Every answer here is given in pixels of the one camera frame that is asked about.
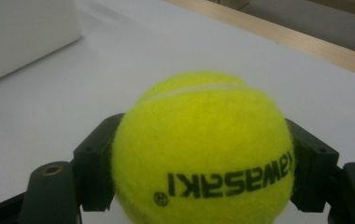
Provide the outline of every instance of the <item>wooden edge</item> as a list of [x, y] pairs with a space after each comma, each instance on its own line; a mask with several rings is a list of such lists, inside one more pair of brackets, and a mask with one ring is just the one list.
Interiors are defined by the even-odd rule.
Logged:
[[355, 73], [355, 51], [206, 0], [165, 0]]

